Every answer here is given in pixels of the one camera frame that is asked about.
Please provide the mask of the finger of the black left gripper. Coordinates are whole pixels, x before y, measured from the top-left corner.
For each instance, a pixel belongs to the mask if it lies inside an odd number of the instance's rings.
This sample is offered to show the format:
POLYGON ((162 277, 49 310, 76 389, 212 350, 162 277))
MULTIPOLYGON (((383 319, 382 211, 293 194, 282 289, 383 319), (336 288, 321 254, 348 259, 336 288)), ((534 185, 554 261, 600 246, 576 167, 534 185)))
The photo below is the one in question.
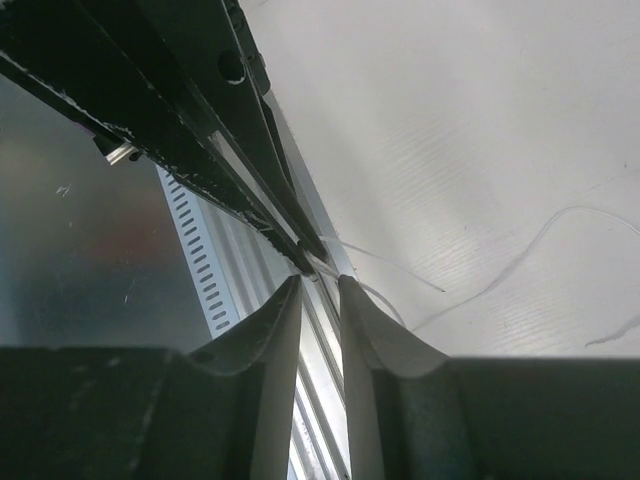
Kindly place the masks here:
POLYGON ((271 108, 271 84, 236 1, 152 1, 149 19, 216 114, 219 132, 271 204, 253 213, 279 250, 325 261, 328 252, 295 194, 271 108))
POLYGON ((150 2, 5 1, 1 72, 93 133, 104 154, 136 149, 312 274, 315 256, 279 250, 259 229, 256 206, 273 206, 154 28, 150 2))

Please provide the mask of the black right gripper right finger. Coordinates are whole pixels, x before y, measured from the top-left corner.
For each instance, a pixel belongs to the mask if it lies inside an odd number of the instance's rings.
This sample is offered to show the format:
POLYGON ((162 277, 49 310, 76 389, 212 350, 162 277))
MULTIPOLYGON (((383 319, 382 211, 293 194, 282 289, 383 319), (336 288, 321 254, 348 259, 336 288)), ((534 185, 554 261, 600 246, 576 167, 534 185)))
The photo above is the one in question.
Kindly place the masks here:
POLYGON ((635 479, 635 359, 450 357, 339 280, 355 479, 635 479))

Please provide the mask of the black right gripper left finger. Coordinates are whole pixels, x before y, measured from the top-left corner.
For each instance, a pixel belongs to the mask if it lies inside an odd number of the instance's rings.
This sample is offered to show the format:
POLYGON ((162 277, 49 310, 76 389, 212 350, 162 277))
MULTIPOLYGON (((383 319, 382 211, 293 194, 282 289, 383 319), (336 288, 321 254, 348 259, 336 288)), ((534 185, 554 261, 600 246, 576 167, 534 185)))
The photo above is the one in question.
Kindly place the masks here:
POLYGON ((168 348, 1 352, 5 479, 283 479, 301 280, 191 354, 168 348))

